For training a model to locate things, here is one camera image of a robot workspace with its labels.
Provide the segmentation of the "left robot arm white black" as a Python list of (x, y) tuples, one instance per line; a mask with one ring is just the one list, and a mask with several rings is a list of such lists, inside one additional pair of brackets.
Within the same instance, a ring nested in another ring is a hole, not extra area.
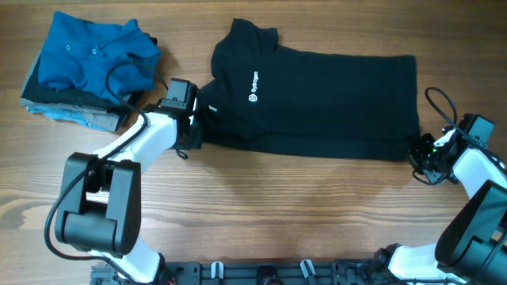
[(166, 150), (186, 159), (202, 142), (193, 120), (198, 88), (174, 78), (166, 97), (131, 129), (93, 154), (66, 161), (61, 193), (48, 216), (56, 239), (103, 260), (121, 284), (173, 284), (161, 253), (140, 237), (141, 176)]

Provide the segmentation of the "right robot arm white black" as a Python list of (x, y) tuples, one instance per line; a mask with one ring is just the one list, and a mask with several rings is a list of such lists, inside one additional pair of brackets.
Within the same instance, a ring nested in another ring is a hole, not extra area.
[(461, 184), (469, 198), (435, 244), (390, 245), (369, 263), (371, 284), (504, 284), (506, 174), (486, 149), (494, 123), (466, 114), (443, 137), (425, 134), (408, 150), (414, 175), (427, 183)]

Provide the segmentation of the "black polo shirt white logo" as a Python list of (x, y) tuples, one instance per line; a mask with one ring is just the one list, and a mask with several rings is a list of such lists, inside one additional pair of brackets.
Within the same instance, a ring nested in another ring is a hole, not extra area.
[(399, 161), (419, 137), (412, 55), (329, 55), (234, 19), (217, 43), (197, 118), (208, 143), (324, 158)]

